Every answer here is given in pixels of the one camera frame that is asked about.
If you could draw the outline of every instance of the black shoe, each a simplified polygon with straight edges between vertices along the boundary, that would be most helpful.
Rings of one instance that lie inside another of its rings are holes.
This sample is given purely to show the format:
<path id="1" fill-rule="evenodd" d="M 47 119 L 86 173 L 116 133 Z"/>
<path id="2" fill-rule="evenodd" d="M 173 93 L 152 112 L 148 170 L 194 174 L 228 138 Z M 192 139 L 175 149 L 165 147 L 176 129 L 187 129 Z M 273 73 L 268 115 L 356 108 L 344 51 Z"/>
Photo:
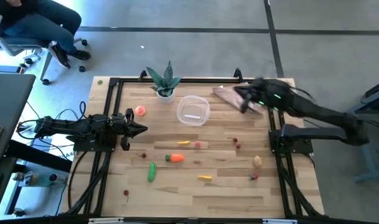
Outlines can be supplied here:
<path id="1" fill-rule="evenodd" d="M 72 57 L 75 57 L 79 60 L 88 60 L 91 58 L 91 54 L 85 50 L 77 50 L 74 54 L 69 54 Z"/>
<path id="2" fill-rule="evenodd" d="M 56 45 L 49 47 L 49 50 L 52 56 L 54 56 L 57 59 L 58 63 L 62 67 L 67 69 L 71 68 L 70 64 L 67 62 L 67 55 L 63 50 L 58 49 Z"/>

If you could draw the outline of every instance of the clear plastic bowl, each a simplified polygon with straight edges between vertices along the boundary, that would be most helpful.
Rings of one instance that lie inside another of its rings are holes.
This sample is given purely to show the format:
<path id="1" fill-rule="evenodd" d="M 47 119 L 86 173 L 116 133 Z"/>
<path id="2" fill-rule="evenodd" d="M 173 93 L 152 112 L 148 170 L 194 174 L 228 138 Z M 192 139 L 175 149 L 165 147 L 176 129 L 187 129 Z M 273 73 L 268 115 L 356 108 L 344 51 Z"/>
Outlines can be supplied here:
<path id="1" fill-rule="evenodd" d="M 201 126 L 210 116 L 210 105 L 205 98 L 185 96 L 178 104 L 178 120 L 188 126 Z"/>

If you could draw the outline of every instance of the green cucumber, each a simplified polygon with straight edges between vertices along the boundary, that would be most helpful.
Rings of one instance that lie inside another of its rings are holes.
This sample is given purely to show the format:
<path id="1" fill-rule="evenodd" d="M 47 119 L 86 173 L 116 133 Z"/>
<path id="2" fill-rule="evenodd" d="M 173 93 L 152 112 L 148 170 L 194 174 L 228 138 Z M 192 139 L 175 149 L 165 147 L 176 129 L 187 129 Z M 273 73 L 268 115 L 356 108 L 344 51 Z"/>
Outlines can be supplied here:
<path id="1" fill-rule="evenodd" d="M 147 181 L 152 182 L 155 176 L 156 176 L 156 164 L 151 162 L 151 164 L 149 165 L 149 173 L 147 175 Z"/>

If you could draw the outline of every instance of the wooden table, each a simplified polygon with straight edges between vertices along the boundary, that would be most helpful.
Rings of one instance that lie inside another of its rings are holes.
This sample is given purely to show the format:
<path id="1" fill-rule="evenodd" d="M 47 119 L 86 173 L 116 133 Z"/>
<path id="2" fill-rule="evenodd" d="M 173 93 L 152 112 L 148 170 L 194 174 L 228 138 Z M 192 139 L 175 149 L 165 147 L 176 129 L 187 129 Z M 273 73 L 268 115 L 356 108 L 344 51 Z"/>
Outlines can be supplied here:
<path id="1" fill-rule="evenodd" d="M 103 113 L 109 79 L 94 78 L 86 114 Z M 294 85 L 292 78 L 283 80 Z M 118 144 L 112 154 L 103 217 L 284 217 L 276 161 L 269 150 L 266 111 L 261 115 L 241 114 L 212 93 L 213 86 L 220 86 L 218 83 L 181 83 L 175 89 L 176 99 L 171 105 L 160 104 L 150 86 L 150 83 L 124 84 L 120 111 L 145 106 L 146 115 L 136 116 L 134 120 L 149 129 L 130 140 L 130 151 L 122 151 Z M 186 95 L 201 96 L 210 103 L 210 118 L 202 127 L 189 127 L 178 121 L 177 105 Z M 301 119 L 286 115 L 285 120 L 303 126 Z M 233 138 L 238 138 L 240 149 L 236 149 Z M 192 143 L 179 146 L 179 141 Z M 194 141 L 202 142 L 201 149 L 194 148 Z M 143 152 L 147 154 L 145 159 L 140 156 Z M 185 161 L 166 162 L 165 155 L 171 153 L 183 154 Z M 262 168 L 254 168 L 254 156 L 262 157 Z M 93 157 L 93 152 L 87 153 L 78 165 L 72 183 L 73 203 L 88 185 Z M 293 154 L 293 161 L 299 188 L 314 208 L 323 213 L 311 161 L 300 154 Z M 147 181 L 150 162 L 157 164 L 152 183 Z M 252 173 L 258 174 L 259 179 L 248 180 Z M 209 175 L 213 179 L 200 180 L 199 175 Z M 128 201 L 124 190 L 129 190 Z M 292 193 L 289 191 L 288 195 L 294 211 Z M 95 207 L 96 196 L 97 193 L 91 210 Z M 65 199 L 62 211 L 66 210 Z"/>

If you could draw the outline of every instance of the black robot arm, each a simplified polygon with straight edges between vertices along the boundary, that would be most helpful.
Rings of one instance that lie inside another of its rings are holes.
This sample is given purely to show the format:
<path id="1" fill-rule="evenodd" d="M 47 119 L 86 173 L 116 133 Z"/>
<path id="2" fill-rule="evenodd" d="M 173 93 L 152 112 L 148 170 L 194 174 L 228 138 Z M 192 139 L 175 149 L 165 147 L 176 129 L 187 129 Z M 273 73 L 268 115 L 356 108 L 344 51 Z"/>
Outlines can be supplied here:
<path id="1" fill-rule="evenodd" d="M 36 138 L 67 134 L 67 139 L 75 143 L 75 151 L 113 151 L 116 147 L 117 136 L 123 136 L 120 145 L 123 150 L 129 150 L 128 138 L 147 130 L 146 126 L 134 121 L 133 109 L 127 109 L 108 118 L 103 114 L 94 114 L 79 119 L 67 121 L 46 116 L 37 120 L 34 132 Z"/>
<path id="2" fill-rule="evenodd" d="M 284 81 L 257 78 L 252 85 L 236 86 L 234 89 L 245 100 L 241 107 L 242 113 L 252 101 L 285 111 L 290 116 L 309 117 L 341 128 L 298 128 L 292 124 L 285 124 L 282 137 L 336 139 L 354 146 L 369 142 L 363 122 L 356 116 L 318 106 L 293 92 L 293 87 Z"/>

